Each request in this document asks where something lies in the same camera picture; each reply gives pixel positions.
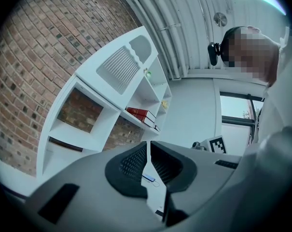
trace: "window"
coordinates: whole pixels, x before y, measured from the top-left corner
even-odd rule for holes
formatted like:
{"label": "window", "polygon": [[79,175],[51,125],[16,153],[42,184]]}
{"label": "window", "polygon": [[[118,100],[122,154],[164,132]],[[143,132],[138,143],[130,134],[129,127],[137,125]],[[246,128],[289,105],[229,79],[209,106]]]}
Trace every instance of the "window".
{"label": "window", "polygon": [[263,106],[262,98],[250,94],[220,92],[222,136],[228,154],[242,156],[254,137],[257,114]]}

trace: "white shelving unit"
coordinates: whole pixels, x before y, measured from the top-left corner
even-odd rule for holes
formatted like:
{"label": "white shelving unit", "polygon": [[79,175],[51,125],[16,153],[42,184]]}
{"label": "white shelving unit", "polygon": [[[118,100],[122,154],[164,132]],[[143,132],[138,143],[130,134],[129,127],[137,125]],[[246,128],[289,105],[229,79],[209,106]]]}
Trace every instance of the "white shelving unit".
{"label": "white shelving unit", "polygon": [[[37,178],[49,178],[77,159],[101,152],[119,116],[144,129],[143,140],[159,136],[160,132],[125,110],[149,110],[162,129],[168,109],[161,102],[170,103],[171,93],[157,55],[147,30],[141,27],[108,43],[76,70],[57,95],[44,123]],[[145,69],[151,72],[150,79],[144,75]],[[57,119],[74,88],[103,107],[90,133]],[[82,148],[82,152],[51,143],[50,137]]]}

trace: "black slot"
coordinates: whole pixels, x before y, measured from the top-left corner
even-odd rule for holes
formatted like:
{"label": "black slot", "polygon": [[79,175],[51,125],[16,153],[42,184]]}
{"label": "black slot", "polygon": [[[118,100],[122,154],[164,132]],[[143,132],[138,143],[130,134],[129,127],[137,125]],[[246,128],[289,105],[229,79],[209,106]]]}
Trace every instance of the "black slot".
{"label": "black slot", "polygon": [[158,214],[158,215],[161,216],[161,217],[163,217],[163,214],[164,214],[162,211],[159,211],[159,210],[156,210],[155,213]]}
{"label": "black slot", "polygon": [[238,166],[238,163],[224,161],[224,160],[217,160],[215,164],[226,167],[226,168],[232,168],[232,169],[236,169]]}
{"label": "black slot", "polygon": [[75,196],[79,186],[64,184],[63,187],[43,206],[39,215],[53,224],[56,224]]}
{"label": "black slot", "polygon": [[78,151],[78,152],[82,152],[83,151],[83,148],[67,144],[67,143],[65,143],[63,141],[60,141],[60,140],[57,140],[56,138],[53,138],[53,137],[49,137],[49,141],[51,143],[56,144],[56,145],[59,145],[59,146],[62,146],[62,147],[68,148],[68,149],[72,149],[72,150],[75,150],[75,151]]}

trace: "book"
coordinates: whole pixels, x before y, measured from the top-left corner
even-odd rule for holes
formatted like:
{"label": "book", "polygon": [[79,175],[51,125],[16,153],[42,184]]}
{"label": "book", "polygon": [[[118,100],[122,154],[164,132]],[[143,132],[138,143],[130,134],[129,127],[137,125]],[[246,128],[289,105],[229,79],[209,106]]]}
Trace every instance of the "book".
{"label": "book", "polygon": [[147,118],[146,116],[143,115],[139,115],[139,114],[133,114],[130,113],[131,115],[133,115],[135,118],[139,119],[141,122],[143,122],[144,124],[146,124],[147,126],[154,128],[154,122],[152,122],[149,118]]}
{"label": "book", "polygon": [[158,131],[158,132],[160,132],[161,130],[160,130],[160,128],[158,128],[158,126],[157,125],[155,125],[154,126],[154,128]]}
{"label": "book", "polygon": [[138,109],[134,107],[127,107],[126,110],[130,114],[138,114],[138,115],[146,116],[149,120],[151,120],[152,122],[155,122],[155,116],[148,110]]}

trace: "brick wall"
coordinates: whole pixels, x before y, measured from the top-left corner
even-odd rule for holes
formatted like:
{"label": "brick wall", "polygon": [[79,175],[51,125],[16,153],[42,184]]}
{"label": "brick wall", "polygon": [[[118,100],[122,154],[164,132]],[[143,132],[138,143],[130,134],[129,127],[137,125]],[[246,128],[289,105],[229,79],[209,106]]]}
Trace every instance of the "brick wall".
{"label": "brick wall", "polygon": [[[124,0],[19,1],[0,31],[2,161],[35,176],[40,133],[56,95],[87,58],[140,26],[133,15]],[[83,103],[87,97],[78,99]],[[99,107],[76,111],[70,101],[59,117],[89,130]],[[119,118],[105,149],[140,140],[141,135],[139,128]]]}

